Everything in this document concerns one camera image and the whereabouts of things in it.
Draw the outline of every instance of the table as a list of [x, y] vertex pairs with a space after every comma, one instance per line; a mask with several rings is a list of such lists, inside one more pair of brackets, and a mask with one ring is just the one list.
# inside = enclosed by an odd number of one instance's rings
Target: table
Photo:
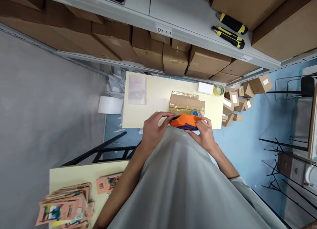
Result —
[[95, 213], [90, 220], [92, 228], [109, 196], [108, 194], [97, 194], [96, 179], [104, 175], [122, 172], [128, 163], [128, 160], [124, 160], [50, 169], [50, 194], [65, 186], [91, 182], [91, 199], [95, 201]]
[[123, 128], [143, 128], [143, 123], [156, 111], [169, 111], [169, 98], [172, 91], [198, 94], [199, 100], [205, 101], [205, 117], [209, 118], [212, 128], [220, 129], [224, 97], [207, 95], [197, 92], [198, 83], [173, 80], [169, 78], [146, 75], [147, 77], [147, 105], [129, 104], [129, 76], [143, 75], [126, 72], [125, 94], [123, 104]]

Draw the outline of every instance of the white note card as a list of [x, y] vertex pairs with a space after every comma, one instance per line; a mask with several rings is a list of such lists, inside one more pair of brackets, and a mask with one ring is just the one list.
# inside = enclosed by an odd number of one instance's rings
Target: white note card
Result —
[[249, 62], [250, 60], [252, 60], [253, 57], [249, 57], [247, 55], [244, 55], [243, 57], [240, 57], [239, 60], [241, 61], [245, 61], [245, 62]]

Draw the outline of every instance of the packing tape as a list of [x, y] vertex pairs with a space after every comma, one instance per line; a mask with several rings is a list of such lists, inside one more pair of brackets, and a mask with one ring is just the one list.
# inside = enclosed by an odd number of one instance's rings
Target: packing tape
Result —
[[222, 96], [225, 94], [225, 88], [222, 85], [215, 86], [213, 92], [215, 96]]

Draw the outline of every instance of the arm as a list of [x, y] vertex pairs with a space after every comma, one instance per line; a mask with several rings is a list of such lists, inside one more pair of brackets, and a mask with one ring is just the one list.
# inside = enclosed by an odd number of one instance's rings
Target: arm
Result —
[[187, 132], [202, 148], [204, 148], [217, 162], [221, 172], [228, 178], [232, 179], [239, 176], [239, 173], [224, 155], [218, 144], [215, 142], [212, 132], [211, 121], [208, 118], [202, 118], [196, 122], [196, 126], [200, 132], [199, 135], [192, 131]]
[[[135, 150], [120, 180], [102, 208], [93, 229], [107, 228], [123, 204], [130, 197], [139, 182], [146, 159], [162, 140], [167, 125], [174, 115], [175, 114], [170, 112], [156, 112], [144, 122], [142, 142]], [[159, 127], [159, 120], [166, 116], [166, 120]]]

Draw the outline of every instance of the white roll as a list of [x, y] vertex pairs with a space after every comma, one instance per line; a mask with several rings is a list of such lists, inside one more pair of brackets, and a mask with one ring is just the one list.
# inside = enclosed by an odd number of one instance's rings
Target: white roll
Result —
[[121, 114], [123, 99], [110, 96], [101, 96], [98, 113], [101, 114]]

